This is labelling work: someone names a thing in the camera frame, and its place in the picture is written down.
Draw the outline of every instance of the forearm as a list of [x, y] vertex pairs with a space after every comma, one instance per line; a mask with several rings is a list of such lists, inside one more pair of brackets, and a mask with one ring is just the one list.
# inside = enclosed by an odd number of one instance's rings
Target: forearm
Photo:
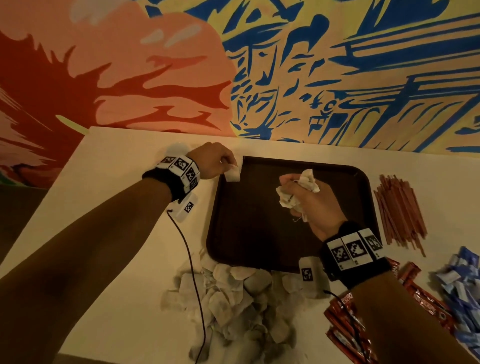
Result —
[[[144, 179], [82, 216], [2, 278], [0, 322], [10, 335], [0, 338], [0, 351], [15, 355], [12, 362], [50, 363], [78, 319], [140, 250], [170, 199], [165, 184]], [[20, 349], [32, 345], [38, 350]]]
[[359, 284], [352, 294], [379, 363], [476, 363], [391, 272]]

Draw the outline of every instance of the left arm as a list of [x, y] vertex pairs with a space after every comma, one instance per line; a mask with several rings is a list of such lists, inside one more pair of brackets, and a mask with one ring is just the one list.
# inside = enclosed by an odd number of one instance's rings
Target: left arm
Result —
[[[204, 179], [236, 164], [220, 143], [207, 143], [188, 156]], [[50, 364], [77, 321], [140, 250], [170, 201], [166, 184], [145, 178], [83, 215], [0, 279], [4, 361]]]

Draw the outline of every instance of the brown tray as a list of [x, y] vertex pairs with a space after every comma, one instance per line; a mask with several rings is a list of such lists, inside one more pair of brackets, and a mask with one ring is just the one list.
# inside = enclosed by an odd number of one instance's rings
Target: brown tray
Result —
[[378, 225], [367, 176], [360, 169], [337, 164], [244, 157], [240, 182], [221, 176], [206, 240], [219, 263], [299, 272], [299, 259], [318, 256], [321, 242], [301, 219], [294, 221], [279, 203], [278, 177], [313, 169], [316, 179], [332, 186], [349, 220], [370, 228]]

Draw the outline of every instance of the table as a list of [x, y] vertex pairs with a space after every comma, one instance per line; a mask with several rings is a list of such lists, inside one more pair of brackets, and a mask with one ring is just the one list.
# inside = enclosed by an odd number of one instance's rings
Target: table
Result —
[[[480, 252], [480, 159], [92, 127], [0, 266], [0, 277], [68, 224], [138, 181], [172, 143], [196, 147], [207, 141], [221, 142], [240, 155], [352, 165], [365, 172], [372, 189], [380, 174], [409, 181], [429, 231], [423, 242], [427, 258], [396, 245], [386, 252], [402, 264], [411, 260], [419, 265], [416, 282], [423, 288], [429, 289], [428, 272], [442, 267], [460, 246]], [[180, 224], [192, 251], [205, 244], [216, 184], [199, 184], [195, 193], [200, 203]], [[375, 209], [385, 241], [376, 201]], [[162, 291], [171, 287], [186, 258], [178, 231], [162, 215], [143, 248], [85, 313], [60, 352], [119, 364], [191, 363], [187, 354], [193, 324], [185, 314], [159, 307]], [[331, 289], [341, 293], [344, 287], [335, 282]], [[318, 301], [296, 317], [297, 348], [306, 354], [305, 363], [350, 363], [325, 335], [327, 306], [328, 300]], [[220, 350], [209, 359], [219, 362]]]

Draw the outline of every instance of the human hand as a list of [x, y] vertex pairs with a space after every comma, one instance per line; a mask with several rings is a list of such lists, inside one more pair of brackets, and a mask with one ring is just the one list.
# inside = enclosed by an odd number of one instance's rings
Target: human hand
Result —
[[[330, 185], [315, 180], [320, 191], [313, 193], [304, 189], [298, 183], [293, 182], [298, 181], [299, 178], [299, 174], [280, 176], [282, 190], [294, 195], [300, 201], [313, 233], [321, 241], [325, 241], [338, 233], [338, 229], [343, 222], [347, 221], [347, 218]], [[294, 209], [290, 209], [290, 213], [293, 216], [301, 217], [301, 213]]]
[[237, 165], [232, 151], [220, 143], [207, 142], [187, 153], [187, 157], [195, 161], [203, 180], [225, 173], [231, 168], [230, 164]]

